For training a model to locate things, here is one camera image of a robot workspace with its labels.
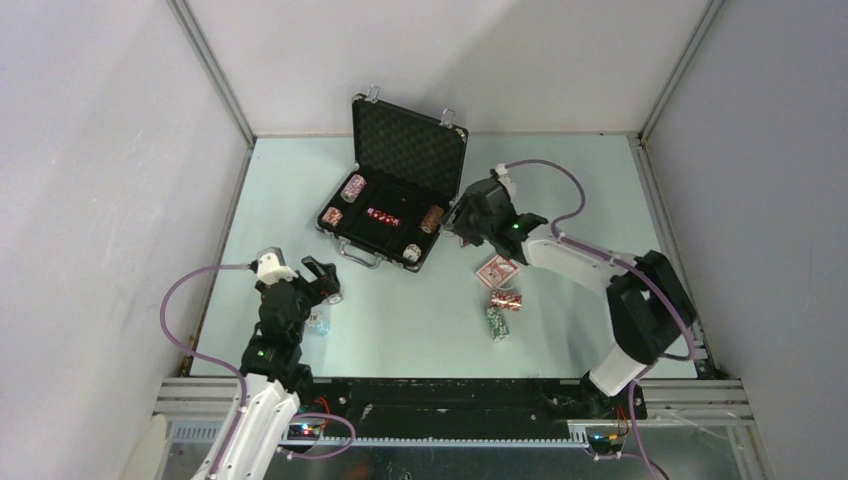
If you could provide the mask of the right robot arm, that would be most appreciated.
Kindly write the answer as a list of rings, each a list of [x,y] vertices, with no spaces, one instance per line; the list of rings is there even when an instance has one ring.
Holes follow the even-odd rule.
[[[622,403],[621,391],[678,339],[694,358],[697,312],[665,255],[624,254],[569,236],[540,215],[518,213],[512,193],[495,177],[475,182],[441,223],[475,246],[487,243],[507,260],[562,275],[605,300],[613,341],[586,375],[581,402],[588,414],[610,416]]]

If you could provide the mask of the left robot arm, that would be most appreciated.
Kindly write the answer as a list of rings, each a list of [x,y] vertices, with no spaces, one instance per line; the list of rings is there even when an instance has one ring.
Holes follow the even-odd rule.
[[[195,479],[262,478],[291,420],[315,406],[301,343],[313,310],[341,301],[341,282],[332,263],[311,256],[301,263],[312,280],[286,265],[277,248],[249,265],[257,276],[258,322],[242,354],[238,394]]]

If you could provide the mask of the black poker set case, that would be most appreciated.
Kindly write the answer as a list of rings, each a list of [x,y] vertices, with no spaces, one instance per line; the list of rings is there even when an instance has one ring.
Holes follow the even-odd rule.
[[[445,215],[458,198],[469,132],[455,123],[451,109],[431,117],[387,102],[379,92],[372,86],[351,100],[353,168],[320,209],[316,228],[336,241],[342,256],[360,265],[375,268],[386,262],[417,272],[440,230],[426,234],[419,225],[431,205],[441,206]],[[340,192],[353,174],[362,175],[367,185],[354,203],[347,203]],[[344,214],[337,227],[320,222],[330,206]],[[369,207],[402,224],[394,228],[369,218]],[[422,249],[415,264],[402,257],[411,243]]]

